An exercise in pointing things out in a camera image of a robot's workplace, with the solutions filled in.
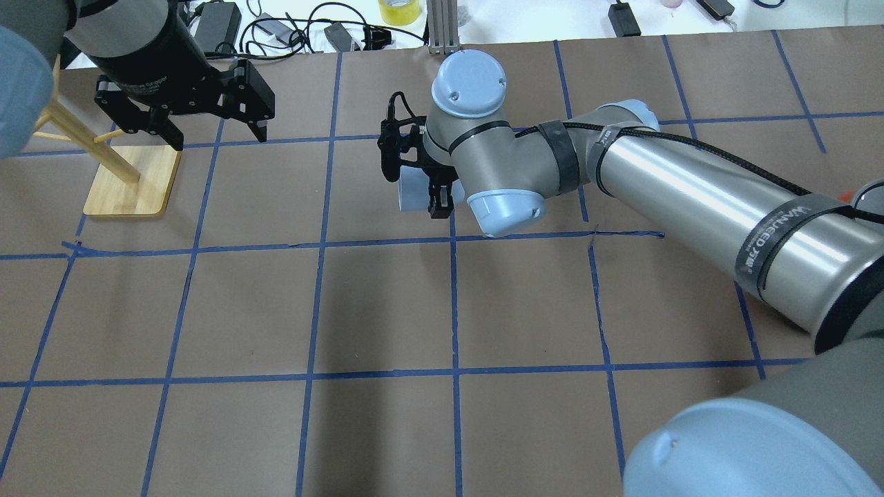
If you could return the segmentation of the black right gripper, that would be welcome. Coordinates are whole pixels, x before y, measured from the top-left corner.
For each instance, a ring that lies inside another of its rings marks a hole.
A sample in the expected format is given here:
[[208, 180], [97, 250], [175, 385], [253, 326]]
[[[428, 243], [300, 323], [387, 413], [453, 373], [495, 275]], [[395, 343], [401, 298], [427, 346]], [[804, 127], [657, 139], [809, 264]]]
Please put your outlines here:
[[386, 106], [380, 122], [378, 149], [380, 167], [388, 182], [401, 178], [401, 168], [422, 170], [429, 177], [428, 213], [433, 220], [446, 220], [454, 211], [455, 169], [430, 157], [423, 144], [426, 116], [411, 109], [404, 92], [396, 91]]

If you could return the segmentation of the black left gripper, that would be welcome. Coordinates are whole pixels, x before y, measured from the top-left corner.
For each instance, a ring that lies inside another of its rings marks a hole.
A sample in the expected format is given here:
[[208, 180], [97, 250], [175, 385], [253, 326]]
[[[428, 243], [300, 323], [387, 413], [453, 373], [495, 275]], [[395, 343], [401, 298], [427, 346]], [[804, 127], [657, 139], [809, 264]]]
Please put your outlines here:
[[237, 59], [211, 66], [177, 10], [95, 10], [93, 62], [102, 71], [95, 103], [125, 133], [145, 132], [183, 151], [171, 115], [211, 114], [244, 123], [268, 140], [276, 95], [259, 70]]

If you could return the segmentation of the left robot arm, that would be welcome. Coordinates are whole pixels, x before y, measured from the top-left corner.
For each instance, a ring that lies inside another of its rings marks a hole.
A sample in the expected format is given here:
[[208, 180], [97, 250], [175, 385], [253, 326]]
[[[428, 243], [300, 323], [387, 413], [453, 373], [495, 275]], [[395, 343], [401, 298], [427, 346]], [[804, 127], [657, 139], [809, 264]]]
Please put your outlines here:
[[218, 70], [173, 1], [3, 1], [2, 158], [30, 141], [53, 91], [64, 39], [100, 70], [95, 103], [125, 133], [145, 132], [182, 150], [174, 115], [246, 123], [260, 142], [276, 97], [253, 64]]

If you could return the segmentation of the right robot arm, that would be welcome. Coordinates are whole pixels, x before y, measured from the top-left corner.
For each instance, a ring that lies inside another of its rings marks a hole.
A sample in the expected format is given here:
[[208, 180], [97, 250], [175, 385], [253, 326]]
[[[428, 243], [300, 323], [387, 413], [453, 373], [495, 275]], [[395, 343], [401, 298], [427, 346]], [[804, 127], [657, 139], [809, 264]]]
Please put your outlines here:
[[811, 334], [815, 356], [682, 410], [632, 450], [626, 496], [881, 496], [882, 217], [814, 194], [719, 148], [660, 132], [631, 99], [512, 131], [488, 53], [442, 62], [426, 116], [380, 124], [385, 179], [447, 218], [454, 183], [484, 236], [537, 223], [546, 199], [593, 184], [726, 271]]

